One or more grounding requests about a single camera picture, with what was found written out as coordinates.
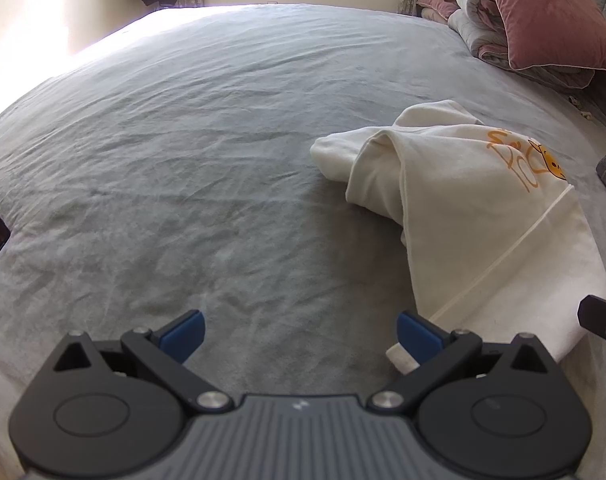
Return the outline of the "folded grey pink quilt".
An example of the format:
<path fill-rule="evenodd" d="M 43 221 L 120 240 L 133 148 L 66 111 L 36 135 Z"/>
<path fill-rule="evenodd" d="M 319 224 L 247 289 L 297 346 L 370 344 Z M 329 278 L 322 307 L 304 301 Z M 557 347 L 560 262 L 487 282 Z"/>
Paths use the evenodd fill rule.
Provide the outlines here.
<path fill-rule="evenodd" d="M 583 90 L 595 76 L 594 70 L 564 66 L 535 66 L 516 70 L 509 63 L 508 40 L 504 22 L 495 0 L 454 0 L 458 9 L 447 19 L 474 58 L 516 73 L 561 91 Z"/>

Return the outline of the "pink folded blanket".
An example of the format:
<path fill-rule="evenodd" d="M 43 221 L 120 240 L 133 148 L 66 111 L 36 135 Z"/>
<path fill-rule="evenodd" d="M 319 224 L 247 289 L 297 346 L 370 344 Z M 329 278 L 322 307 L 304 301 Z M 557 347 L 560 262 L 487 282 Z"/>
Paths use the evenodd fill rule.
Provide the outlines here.
<path fill-rule="evenodd" d="M 422 18 L 443 25 L 459 9 L 456 0 L 417 0 L 417 7 Z"/>

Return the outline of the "white Winnie the Pooh shirt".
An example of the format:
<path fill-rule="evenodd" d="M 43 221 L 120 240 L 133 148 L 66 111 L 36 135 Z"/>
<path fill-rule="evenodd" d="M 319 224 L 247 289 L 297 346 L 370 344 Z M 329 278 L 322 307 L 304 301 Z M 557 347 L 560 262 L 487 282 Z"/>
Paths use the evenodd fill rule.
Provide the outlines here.
<path fill-rule="evenodd" d="M 545 145 L 441 101 L 323 136 L 311 155 L 349 203 L 402 227 L 424 318 L 497 342 L 532 333 L 556 360 L 583 338 L 578 304 L 606 297 L 606 268 Z"/>

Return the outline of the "pink velvet pillow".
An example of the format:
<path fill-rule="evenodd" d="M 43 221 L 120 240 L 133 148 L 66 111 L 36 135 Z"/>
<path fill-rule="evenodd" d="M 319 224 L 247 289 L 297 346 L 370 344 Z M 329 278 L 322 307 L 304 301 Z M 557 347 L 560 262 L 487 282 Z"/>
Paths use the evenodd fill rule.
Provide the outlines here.
<path fill-rule="evenodd" d="M 587 67 L 597 48 L 586 44 L 592 0 L 495 0 L 516 70 L 535 66 Z"/>

